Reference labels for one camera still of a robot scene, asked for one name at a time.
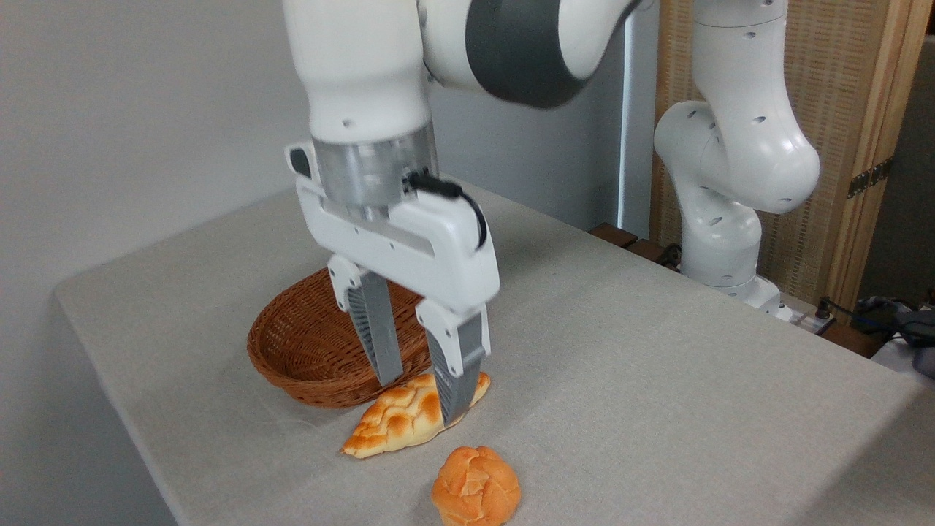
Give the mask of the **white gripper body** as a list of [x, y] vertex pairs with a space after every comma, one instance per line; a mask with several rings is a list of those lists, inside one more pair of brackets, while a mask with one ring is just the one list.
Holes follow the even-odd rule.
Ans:
[[491, 231], [480, 205], [458, 184], [418, 175], [407, 199], [368, 221], [327, 199], [310, 144], [291, 145], [286, 156], [306, 224], [321, 247], [455, 313], [497, 295]]

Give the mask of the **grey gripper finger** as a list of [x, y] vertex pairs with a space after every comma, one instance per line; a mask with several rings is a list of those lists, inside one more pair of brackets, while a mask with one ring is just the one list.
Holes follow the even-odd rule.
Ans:
[[378, 382], [390, 386], [403, 367], [387, 280], [340, 254], [331, 255], [327, 269], [337, 305], [351, 317]]
[[448, 427], [470, 410], [482, 360], [491, 354], [487, 309], [482, 304], [455, 313], [425, 299], [416, 306], [416, 316], [427, 334], [443, 425]]

